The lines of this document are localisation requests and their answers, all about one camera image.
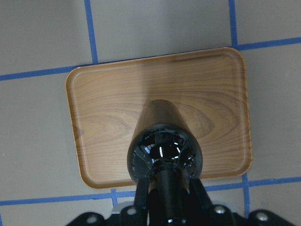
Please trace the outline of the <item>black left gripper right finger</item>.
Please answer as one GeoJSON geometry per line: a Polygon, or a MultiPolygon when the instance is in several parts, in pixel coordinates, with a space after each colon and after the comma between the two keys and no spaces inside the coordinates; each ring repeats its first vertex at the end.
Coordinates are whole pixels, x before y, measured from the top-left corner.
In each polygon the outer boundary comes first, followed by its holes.
{"type": "Polygon", "coordinates": [[[212,202],[207,194],[205,187],[198,178],[191,178],[189,181],[189,195],[192,206],[195,210],[208,211],[212,202]]]}

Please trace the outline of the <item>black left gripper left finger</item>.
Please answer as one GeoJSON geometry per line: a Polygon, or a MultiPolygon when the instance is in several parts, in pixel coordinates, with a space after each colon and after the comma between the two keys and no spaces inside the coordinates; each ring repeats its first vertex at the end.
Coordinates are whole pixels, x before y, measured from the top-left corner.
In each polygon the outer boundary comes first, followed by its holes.
{"type": "Polygon", "coordinates": [[[134,206],[142,209],[148,209],[148,197],[149,197],[149,180],[147,178],[138,179],[136,185],[134,206]]]}

